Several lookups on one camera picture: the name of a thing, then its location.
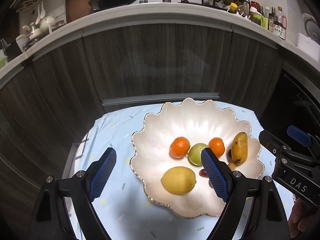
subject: cutting board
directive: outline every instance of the cutting board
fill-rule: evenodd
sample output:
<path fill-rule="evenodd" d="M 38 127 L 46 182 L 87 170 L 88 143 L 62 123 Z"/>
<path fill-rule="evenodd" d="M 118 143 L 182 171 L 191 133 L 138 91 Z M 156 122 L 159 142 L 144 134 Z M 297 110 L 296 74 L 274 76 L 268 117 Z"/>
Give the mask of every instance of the cutting board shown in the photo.
<path fill-rule="evenodd" d="M 88 2 L 89 0 L 66 0 L 67 23 L 92 14 L 94 10 L 90 7 Z"/>

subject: light blue tablecloth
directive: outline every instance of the light blue tablecloth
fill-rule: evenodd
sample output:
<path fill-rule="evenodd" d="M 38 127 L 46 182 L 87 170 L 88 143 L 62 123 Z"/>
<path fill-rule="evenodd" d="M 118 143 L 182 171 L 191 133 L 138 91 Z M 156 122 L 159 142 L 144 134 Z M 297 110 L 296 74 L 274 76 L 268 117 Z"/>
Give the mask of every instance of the light blue tablecloth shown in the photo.
<path fill-rule="evenodd" d="M 253 111 L 223 102 L 216 104 L 219 108 L 233 108 L 238 120 L 251 123 L 252 137 L 259 137 L 263 128 Z M 116 166 L 101 196 L 93 202 L 103 226 L 113 240 L 204 240 L 217 221 L 217 218 L 208 216 L 184 219 L 174 215 L 164 206 L 151 203 L 143 191 L 141 180 L 129 166 L 129 160 L 134 156 L 132 133 L 143 128 L 143 120 L 147 113 L 159 113 L 162 105 L 135 106 L 105 114 L 96 120 L 91 129 L 78 170 L 86 170 L 108 147 L 114 148 L 117 153 Z M 262 177 L 271 176 L 275 157 L 263 147 L 259 159 L 266 168 Z M 289 217 L 294 204 L 292 193 L 278 183 L 276 186 Z M 247 201 L 234 239 L 241 238 L 250 204 L 251 201 Z M 71 222 L 77 238 L 84 239 L 74 209 Z"/>

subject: fruit bowl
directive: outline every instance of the fruit bowl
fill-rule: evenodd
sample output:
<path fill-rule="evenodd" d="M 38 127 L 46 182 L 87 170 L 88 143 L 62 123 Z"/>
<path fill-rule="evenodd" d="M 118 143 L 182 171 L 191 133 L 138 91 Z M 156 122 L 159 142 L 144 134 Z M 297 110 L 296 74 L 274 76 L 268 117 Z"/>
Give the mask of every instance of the fruit bowl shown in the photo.
<path fill-rule="evenodd" d="M 197 104 L 186 98 L 180 105 L 165 103 L 158 114 L 149 113 L 144 119 L 144 128 L 132 135 L 135 155 L 130 160 L 133 172 L 142 180 L 147 197 L 154 203 L 169 207 L 184 218 L 201 215 L 220 216 L 225 203 L 209 186 L 209 179 L 201 177 L 203 166 L 194 166 L 184 158 L 175 159 L 169 155 L 170 144 L 179 136 L 186 137 L 191 146 L 196 143 L 208 144 L 214 137 L 222 138 L 225 153 L 219 158 L 228 163 L 228 152 L 235 135 L 248 135 L 248 158 L 237 170 L 247 178 L 256 179 L 264 171 L 259 161 L 261 144 L 251 136 L 251 125 L 239 121 L 232 108 L 220 109 L 212 100 Z M 161 183 L 163 174 L 170 168 L 185 166 L 196 175 L 196 185 L 185 195 L 174 195 L 166 191 Z"/>

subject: screw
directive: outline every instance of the screw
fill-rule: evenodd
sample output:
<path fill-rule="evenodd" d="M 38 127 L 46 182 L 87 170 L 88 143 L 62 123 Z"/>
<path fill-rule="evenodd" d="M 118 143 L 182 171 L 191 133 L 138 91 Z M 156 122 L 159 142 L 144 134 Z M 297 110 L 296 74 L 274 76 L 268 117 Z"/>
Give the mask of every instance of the screw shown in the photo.
<path fill-rule="evenodd" d="M 45 179 L 46 182 L 50 183 L 51 181 L 53 181 L 53 177 L 49 176 Z"/>
<path fill-rule="evenodd" d="M 84 173 L 85 173 L 84 171 L 78 171 L 77 172 L 77 177 L 79 177 L 79 178 L 83 177 Z"/>
<path fill-rule="evenodd" d="M 270 176 L 265 176 L 264 179 L 267 181 L 267 182 L 271 182 L 272 181 L 272 178 Z"/>
<path fill-rule="evenodd" d="M 234 171 L 232 174 L 233 174 L 233 176 L 235 176 L 236 178 L 241 177 L 241 172 L 240 172 L 240 171 Z"/>

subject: tangerine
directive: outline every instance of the tangerine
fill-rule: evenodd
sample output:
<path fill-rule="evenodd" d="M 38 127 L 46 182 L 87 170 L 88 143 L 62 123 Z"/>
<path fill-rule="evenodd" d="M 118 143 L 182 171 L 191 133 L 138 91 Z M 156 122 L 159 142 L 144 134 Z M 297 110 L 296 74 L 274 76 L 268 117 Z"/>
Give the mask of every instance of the tangerine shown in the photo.
<path fill-rule="evenodd" d="M 189 140 L 185 137 L 177 137 L 170 145 L 169 154 L 174 158 L 183 158 L 189 149 Z"/>
<path fill-rule="evenodd" d="M 221 138 L 215 137 L 211 139 L 208 145 L 217 157 L 220 157 L 223 155 L 225 148 Z"/>

